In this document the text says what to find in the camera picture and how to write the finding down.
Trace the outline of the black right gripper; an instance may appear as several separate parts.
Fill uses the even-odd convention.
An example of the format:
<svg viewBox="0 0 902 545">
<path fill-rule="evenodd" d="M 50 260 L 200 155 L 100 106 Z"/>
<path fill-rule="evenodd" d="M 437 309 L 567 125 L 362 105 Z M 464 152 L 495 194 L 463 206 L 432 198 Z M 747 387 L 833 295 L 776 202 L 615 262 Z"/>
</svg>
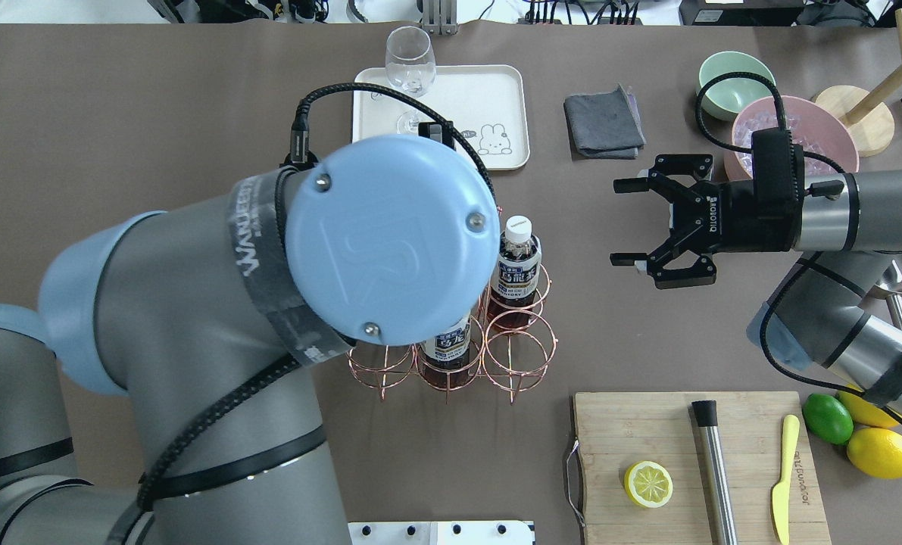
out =
<svg viewBox="0 0 902 545">
<path fill-rule="evenodd" d="M 790 251 L 800 231 L 800 166 L 763 159 L 752 179 L 711 182 L 708 154 L 662 154 L 647 177 L 613 181 L 614 193 L 652 190 L 671 206 L 669 237 L 645 253 L 610 253 L 613 266 L 647 267 L 658 289 L 713 284 L 716 253 Z"/>
</svg>

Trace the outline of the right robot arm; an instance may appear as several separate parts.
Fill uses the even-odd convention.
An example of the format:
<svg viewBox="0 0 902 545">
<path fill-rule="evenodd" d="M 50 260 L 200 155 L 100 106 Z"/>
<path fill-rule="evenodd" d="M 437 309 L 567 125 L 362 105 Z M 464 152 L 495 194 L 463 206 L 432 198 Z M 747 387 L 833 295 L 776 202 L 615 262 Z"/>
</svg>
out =
<svg viewBox="0 0 902 545">
<path fill-rule="evenodd" d="M 821 366 L 835 390 L 862 397 L 902 425 L 902 331 L 860 306 L 902 257 L 902 170 L 803 180 L 769 170 L 740 182 L 703 176 L 710 155 L 660 155 L 618 194 L 652 191 L 669 205 L 669 235 L 647 253 L 613 253 L 659 289 L 710 285 L 717 253 L 800 252 L 748 326 L 770 365 L 801 382 Z"/>
</svg>

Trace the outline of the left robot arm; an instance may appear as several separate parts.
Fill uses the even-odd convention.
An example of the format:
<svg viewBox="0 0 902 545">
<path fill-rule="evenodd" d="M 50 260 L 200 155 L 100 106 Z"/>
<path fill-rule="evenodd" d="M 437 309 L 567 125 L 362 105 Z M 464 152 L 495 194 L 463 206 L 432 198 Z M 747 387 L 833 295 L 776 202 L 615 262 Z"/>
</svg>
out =
<svg viewBox="0 0 902 545">
<path fill-rule="evenodd" d="M 63 251 L 0 304 L 0 544 L 350 544 L 310 369 L 469 316 L 478 153 L 376 135 Z"/>
</svg>

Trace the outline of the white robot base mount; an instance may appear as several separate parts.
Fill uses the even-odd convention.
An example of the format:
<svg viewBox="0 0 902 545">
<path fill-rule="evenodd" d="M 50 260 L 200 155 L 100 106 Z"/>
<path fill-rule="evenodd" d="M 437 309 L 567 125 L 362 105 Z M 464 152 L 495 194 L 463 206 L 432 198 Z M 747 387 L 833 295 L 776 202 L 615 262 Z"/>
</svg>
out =
<svg viewBox="0 0 902 545">
<path fill-rule="evenodd" d="M 534 523 L 520 520 L 354 522 L 354 544 L 535 544 Z"/>
</svg>

